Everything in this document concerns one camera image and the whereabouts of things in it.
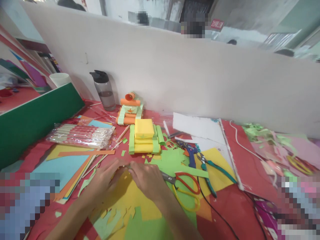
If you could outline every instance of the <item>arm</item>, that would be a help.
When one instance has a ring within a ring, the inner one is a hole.
[[[131,162],[133,180],[144,195],[152,200],[166,219],[174,239],[202,239],[175,196],[164,182],[157,165]]]
[[[117,170],[122,165],[122,161],[114,159],[99,168],[83,194],[69,207],[46,240],[74,239],[95,206],[114,190],[117,181],[124,172],[124,168]]]

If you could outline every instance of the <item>gray water bottle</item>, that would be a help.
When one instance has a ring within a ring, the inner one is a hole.
[[[99,70],[94,70],[94,72],[90,72],[90,74],[93,77],[94,85],[97,89],[104,110],[113,111],[116,108],[116,102],[114,100],[108,75]]]

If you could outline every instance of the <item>hand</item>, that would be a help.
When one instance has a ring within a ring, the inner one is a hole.
[[[93,207],[101,203],[106,195],[110,194],[116,187],[119,178],[126,170],[126,168],[122,167],[124,164],[124,160],[115,158],[105,166],[98,168],[93,179],[81,195],[82,201]]]
[[[143,194],[156,205],[174,198],[157,165],[131,162],[128,171]]]

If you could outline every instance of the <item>blue-handled pliers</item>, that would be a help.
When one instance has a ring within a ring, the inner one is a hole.
[[[218,166],[217,164],[213,163],[212,161],[208,161],[201,152],[197,153],[197,157],[202,163],[201,164],[201,168],[202,168],[203,171],[208,171],[207,170],[207,166],[206,166],[206,163],[208,163],[210,166],[218,169],[220,172],[222,172],[224,175],[226,175],[231,180],[231,182],[237,183],[237,181],[226,170],[224,170],[222,167]],[[217,197],[217,193],[214,191],[214,189],[213,189],[213,187],[212,187],[212,185],[210,183],[210,179],[209,178],[206,178],[206,183],[208,185],[208,188],[210,189],[211,194],[216,198]]]

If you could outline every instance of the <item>black cable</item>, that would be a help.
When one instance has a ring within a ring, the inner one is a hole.
[[[244,193],[248,196],[248,198],[250,198],[250,200],[251,200],[252,203],[253,203],[254,216],[256,217],[256,220],[258,221],[258,223],[259,223],[259,225],[260,225],[260,228],[261,228],[261,230],[262,230],[262,232],[263,232],[263,235],[264,235],[264,239],[267,240],[267,235],[266,235],[266,233],[265,233],[265,231],[264,231],[264,229],[263,229],[263,226],[262,226],[260,220],[258,219],[257,210],[255,209],[256,206],[258,206],[258,207],[260,207],[260,206],[259,206],[258,204],[256,204],[256,201],[255,201],[254,199],[252,199],[252,198],[249,196],[248,193],[246,193],[246,192],[244,192]],[[262,209],[263,211],[265,211],[265,212],[268,213],[268,214],[271,214],[271,213],[267,212],[266,210],[264,210],[262,207],[260,207],[260,209]]]
[[[222,218],[222,220],[224,220],[224,222],[229,226],[229,228],[231,229],[233,235],[236,237],[237,240],[240,240],[238,238],[238,236],[236,235],[236,233],[234,232],[233,228],[230,226],[230,224],[227,222],[227,220],[225,220],[220,213],[218,213],[218,211],[208,202],[207,198],[204,196],[203,192],[202,192],[202,189],[201,189],[201,186],[200,186],[200,191],[201,191],[201,194],[204,198],[204,200],[206,200],[206,202],[209,204],[209,206]]]

